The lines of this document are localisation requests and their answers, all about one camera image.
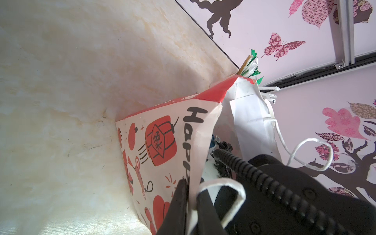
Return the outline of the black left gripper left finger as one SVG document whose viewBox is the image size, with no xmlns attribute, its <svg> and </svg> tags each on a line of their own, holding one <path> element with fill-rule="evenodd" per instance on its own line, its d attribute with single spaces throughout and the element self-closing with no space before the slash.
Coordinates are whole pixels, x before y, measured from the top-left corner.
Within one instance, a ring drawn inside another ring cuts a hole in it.
<svg viewBox="0 0 376 235">
<path fill-rule="evenodd" d="M 188 184 L 186 179 L 178 182 L 170 207 L 157 235 L 185 235 Z"/>
</svg>

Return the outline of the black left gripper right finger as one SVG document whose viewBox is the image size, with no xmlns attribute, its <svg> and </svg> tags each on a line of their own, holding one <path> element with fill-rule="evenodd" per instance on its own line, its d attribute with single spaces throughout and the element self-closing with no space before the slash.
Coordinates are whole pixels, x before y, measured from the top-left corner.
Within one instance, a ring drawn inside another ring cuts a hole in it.
<svg viewBox="0 0 376 235">
<path fill-rule="evenodd" d="M 197 234 L 198 235 L 227 235 L 212 204 L 208 190 L 197 196 Z"/>
</svg>

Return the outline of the red and white paper bag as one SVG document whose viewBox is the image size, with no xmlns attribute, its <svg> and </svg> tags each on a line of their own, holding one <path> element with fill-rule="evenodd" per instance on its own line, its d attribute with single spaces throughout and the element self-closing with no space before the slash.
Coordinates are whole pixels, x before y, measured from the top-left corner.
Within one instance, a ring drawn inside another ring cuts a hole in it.
<svg viewBox="0 0 376 235">
<path fill-rule="evenodd" d="M 116 123 L 137 216 L 152 234 L 161 227 L 181 179 L 188 184 L 185 235 L 197 235 L 197 196 L 204 190 L 226 231 L 246 192 L 214 151 L 223 149 L 247 162 L 268 155 L 280 163 L 275 139 L 281 132 L 259 87 L 256 80 L 235 75 Z"/>
</svg>

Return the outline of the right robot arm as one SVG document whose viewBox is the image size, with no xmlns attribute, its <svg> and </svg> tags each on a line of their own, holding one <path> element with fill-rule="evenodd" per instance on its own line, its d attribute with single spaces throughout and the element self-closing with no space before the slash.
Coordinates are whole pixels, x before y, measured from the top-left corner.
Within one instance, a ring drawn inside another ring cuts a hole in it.
<svg viewBox="0 0 376 235">
<path fill-rule="evenodd" d="M 336 194 L 307 174 L 259 155 L 247 162 L 218 149 L 214 158 L 236 174 L 246 192 L 227 225 L 230 235 L 373 235 L 376 208 Z"/>
</svg>

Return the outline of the green wrapped straw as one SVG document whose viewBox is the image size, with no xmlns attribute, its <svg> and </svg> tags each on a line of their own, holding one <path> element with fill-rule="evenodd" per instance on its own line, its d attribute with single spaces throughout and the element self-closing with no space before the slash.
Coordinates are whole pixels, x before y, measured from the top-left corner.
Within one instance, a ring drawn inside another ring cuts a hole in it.
<svg viewBox="0 0 376 235">
<path fill-rule="evenodd" d="M 258 66 L 259 66 L 258 54 L 255 50 L 251 50 L 251 54 L 244 61 L 244 63 L 242 64 L 241 68 L 236 73 L 236 75 L 240 75 L 246 78 L 256 80 L 257 84 L 260 85 L 263 77 L 258 78 L 258 75 L 261 74 Z"/>
</svg>

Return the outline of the aluminium rail back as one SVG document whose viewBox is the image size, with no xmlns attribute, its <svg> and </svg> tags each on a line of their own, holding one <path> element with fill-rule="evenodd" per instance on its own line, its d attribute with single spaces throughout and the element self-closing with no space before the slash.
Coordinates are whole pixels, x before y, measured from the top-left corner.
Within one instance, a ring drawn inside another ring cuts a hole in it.
<svg viewBox="0 0 376 235">
<path fill-rule="evenodd" d="M 337 10 L 344 55 L 342 61 L 335 65 L 339 70 L 355 63 L 353 1 L 338 1 Z"/>
</svg>

